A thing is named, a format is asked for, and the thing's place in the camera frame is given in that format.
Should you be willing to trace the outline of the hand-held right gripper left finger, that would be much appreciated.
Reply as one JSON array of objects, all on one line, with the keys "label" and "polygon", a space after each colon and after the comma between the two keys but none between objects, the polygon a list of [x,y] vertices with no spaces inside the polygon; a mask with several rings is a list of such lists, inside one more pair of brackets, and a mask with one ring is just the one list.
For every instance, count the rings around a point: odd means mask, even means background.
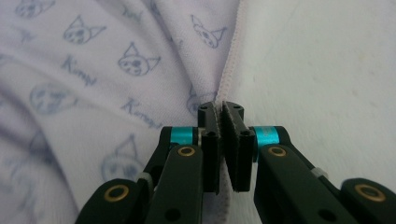
[{"label": "hand-held right gripper left finger", "polygon": [[219,193],[220,135],[218,113],[213,102],[198,106],[196,127],[165,126],[165,142],[198,146],[204,153],[204,192]]}]

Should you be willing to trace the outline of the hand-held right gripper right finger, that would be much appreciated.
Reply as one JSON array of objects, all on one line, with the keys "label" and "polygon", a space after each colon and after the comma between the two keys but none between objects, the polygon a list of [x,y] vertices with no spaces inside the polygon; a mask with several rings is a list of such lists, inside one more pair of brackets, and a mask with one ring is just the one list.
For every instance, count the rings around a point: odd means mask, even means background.
[{"label": "hand-held right gripper right finger", "polygon": [[232,188],[236,192],[250,191],[252,163],[258,160],[262,147],[290,142],[283,126],[247,126],[244,112],[241,105],[222,103],[221,132],[225,160]]}]

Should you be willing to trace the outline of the lavender printed towel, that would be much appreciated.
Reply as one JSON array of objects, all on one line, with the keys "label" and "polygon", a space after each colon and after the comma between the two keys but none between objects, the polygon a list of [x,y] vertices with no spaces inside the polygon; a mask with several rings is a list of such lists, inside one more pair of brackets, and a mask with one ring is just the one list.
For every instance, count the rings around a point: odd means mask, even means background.
[{"label": "lavender printed towel", "polygon": [[74,224],[214,100],[239,0],[0,0],[0,224]]}]

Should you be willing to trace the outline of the white grid mat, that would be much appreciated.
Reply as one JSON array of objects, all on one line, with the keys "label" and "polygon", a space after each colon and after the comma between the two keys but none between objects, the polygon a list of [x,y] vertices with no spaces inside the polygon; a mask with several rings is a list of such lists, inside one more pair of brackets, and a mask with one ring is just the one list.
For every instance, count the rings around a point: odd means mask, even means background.
[{"label": "white grid mat", "polygon": [[339,187],[396,193],[396,0],[240,0],[217,100],[280,125]]}]

